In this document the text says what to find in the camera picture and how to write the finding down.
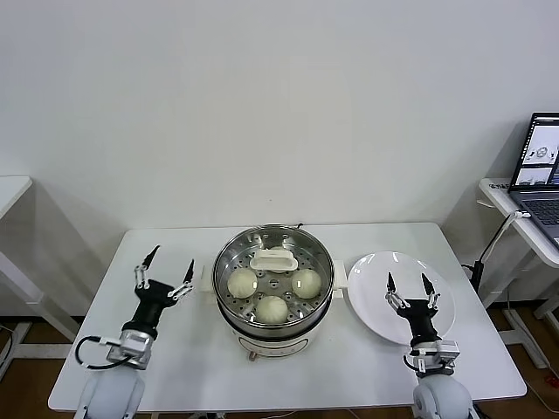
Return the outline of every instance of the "steamed bun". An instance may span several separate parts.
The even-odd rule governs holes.
[[[267,325],[285,323],[287,315],[287,303],[280,297],[264,297],[256,306],[256,320],[260,323]]]
[[[297,271],[291,279],[293,292],[302,299],[313,299],[321,291],[321,276],[312,269]]]
[[[236,299],[245,299],[256,292],[258,281],[253,271],[241,268],[234,271],[227,280],[227,289]]]

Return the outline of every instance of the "table leg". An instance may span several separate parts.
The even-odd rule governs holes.
[[[547,313],[553,312],[557,307],[559,307],[559,294],[551,297],[541,306],[539,306],[534,311],[534,316],[537,319],[543,319]]]
[[[488,308],[534,258],[537,258],[534,251],[529,250],[520,262],[504,266],[503,269],[499,269],[487,281],[483,282],[479,292],[483,306]]]
[[[503,314],[508,321],[508,324],[513,328],[512,330],[505,330],[499,332],[500,338],[505,345],[522,344],[528,353],[528,356],[534,363],[536,368],[546,368],[549,364],[547,359],[542,358],[543,351],[535,343],[532,333],[522,321],[522,318],[516,310],[503,310]]]
[[[25,335],[29,332],[31,323],[18,323],[11,335],[11,345],[6,343],[0,352],[0,360],[5,360],[0,365],[0,380],[15,359],[28,358],[33,360],[64,360],[70,353],[72,347],[69,343],[56,344],[33,344],[22,343]]]
[[[5,284],[35,313],[48,321],[71,341],[76,339],[79,324],[68,313],[45,295],[0,251],[0,271],[8,281]]]

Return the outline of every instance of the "laptop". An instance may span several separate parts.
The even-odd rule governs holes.
[[[534,113],[508,193],[559,248],[559,113]]]

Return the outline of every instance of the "wooden floor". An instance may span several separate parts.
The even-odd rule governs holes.
[[[519,309],[519,313],[528,328],[537,339],[551,364],[559,370],[559,336],[555,335],[543,321],[537,320],[529,308]],[[499,310],[490,310],[489,314],[499,330],[510,328]],[[7,340],[6,332],[0,333],[0,347]],[[24,343],[66,343],[67,340],[45,323],[34,324]],[[553,388],[545,380],[548,370],[538,370],[528,358],[522,346],[508,347],[514,362],[522,376],[542,395],[553,409],[559,409],[559,388]],[[68,419],[73,413],[60,413],[49,410],[47,400],[56,381],[62,360],[15,360],[6,375],[0,381],[0,418],[2,419]],[[481,402],[479,406],[491,419],[525,419],[555,418],[536,399],[528,394],[519,399]],[[361,419],[411,419],[409,408],[354,409]],[[259,419],[275,416],[285,412],[274,413],[236,413],[228,414],[229,419]],[[186,418],[188,414],[165,414],[161,419]],[[351,419],[346,410],[323,410],[296,412],[290,419]],[[136,418],[149,418],[149,415],[137,415]]]

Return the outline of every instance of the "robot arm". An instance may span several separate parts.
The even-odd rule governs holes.
[[[138,370],[148,367],[161,314],[165,308],[174,306],[193,289],[191,281],[194,260],[190,263],[183,283],[177,288],[153,279],[146,280],[145,272],[159,247],[156,246],[142,264],[134,269],[135,294],[140,302],[132,319],[122,326],[121,337],[111,339],[86,336],[76,346],[76,361],[95,372],[84,387],[74,419],[130,419],[140,405],[144,383]],[[86,342],[108,346],[109,363],[86,364],[79,355]]]
[[[389,273],[385,298],[396,314],[410,323],[411,351],[404,363],[415,371],[419,384],[413,390],[413,414],[421,419],[479,419],[468,390],[451,375],[460,354],[452,340],[442,340],[431,319],[438,313],[432,282],[422,274],[427,299],[405,299],[396,291]]]

